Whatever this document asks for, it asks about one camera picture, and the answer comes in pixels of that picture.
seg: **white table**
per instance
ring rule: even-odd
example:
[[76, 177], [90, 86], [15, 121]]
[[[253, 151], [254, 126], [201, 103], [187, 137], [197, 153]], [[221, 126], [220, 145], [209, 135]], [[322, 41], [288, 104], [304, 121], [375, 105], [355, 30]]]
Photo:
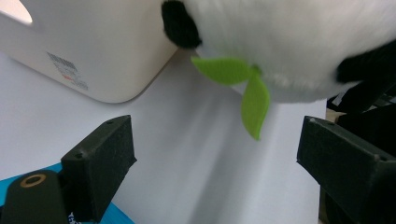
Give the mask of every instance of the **white table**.
[[107, 119], [130, 114], [137, 163], [114, 203], [139, 224], [316, 224], [319, 185], [296, 163], [304, 115], [325, 102], [272, 104], [255, 142], [241, 96], [178, 52], [136, 99], [96, 102], [0, 52], [0, 179], [59, 162]]

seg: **plush toy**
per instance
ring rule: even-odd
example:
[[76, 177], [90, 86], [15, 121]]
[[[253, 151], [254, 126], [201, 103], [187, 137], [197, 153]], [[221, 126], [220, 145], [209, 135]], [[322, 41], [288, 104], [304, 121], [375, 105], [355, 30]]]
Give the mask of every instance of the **plush toy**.
[[270, 99], [330, 98], [396, 75], [396, 0], [169, 0], [168, 38], [197, 49], [197, 69], [242, 83], [242, 119], [256, 139]]

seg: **label sticker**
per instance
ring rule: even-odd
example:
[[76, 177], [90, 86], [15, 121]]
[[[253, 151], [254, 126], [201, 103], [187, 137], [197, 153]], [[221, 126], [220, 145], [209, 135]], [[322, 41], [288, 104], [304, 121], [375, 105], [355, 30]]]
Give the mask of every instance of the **label sticker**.
[[88, 90], [87, 83], [82, 80], [82, 76], [79, 74], [77, 68], [74, 66], [73, 63], [70, 63], [69, 61], [55, 56], [51, 53], [47, 52], [47, 54], [65, 79], [69, 80], [73, 85], [80, 87], [84, 91]]

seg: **green plastic leaf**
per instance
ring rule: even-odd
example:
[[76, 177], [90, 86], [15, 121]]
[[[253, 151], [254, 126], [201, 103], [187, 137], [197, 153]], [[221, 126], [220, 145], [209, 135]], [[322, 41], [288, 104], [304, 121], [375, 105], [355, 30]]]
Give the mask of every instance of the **green plastic leaf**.
[[192, 57], [191, 61], [201, 73], [223, 85], [238, 84], [257, 73], [256, 69], [235, 58], [202, 59]]
[[248, 133], [260, 140], [262, 124], [270, 104], [270, 94], [258, 74], [248, 81], [242, 98], [241, 115], [242, 121]]

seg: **white plush fur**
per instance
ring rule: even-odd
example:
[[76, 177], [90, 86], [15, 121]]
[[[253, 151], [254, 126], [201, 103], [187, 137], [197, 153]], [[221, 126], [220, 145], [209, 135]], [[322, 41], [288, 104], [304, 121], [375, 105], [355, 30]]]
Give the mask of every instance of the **white plush fur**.
[[350, 88], [336, 83], [345, 58], [396, 39], [396, 0], [184, 0], [206, 57], [238, 57], [262, 70], [278, 102]]

